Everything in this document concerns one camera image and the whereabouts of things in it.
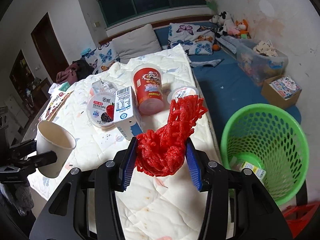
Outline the left gloved hand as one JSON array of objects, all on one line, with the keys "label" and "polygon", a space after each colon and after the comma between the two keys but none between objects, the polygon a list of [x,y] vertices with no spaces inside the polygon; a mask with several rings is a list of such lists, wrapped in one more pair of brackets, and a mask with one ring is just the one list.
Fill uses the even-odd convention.
[{"label": "left gloved hand", "polygon": [[13,205],[21,216],[32,211],[34,201],[30,191],[29,181],[22,184],[1,184],[1,193]]}]

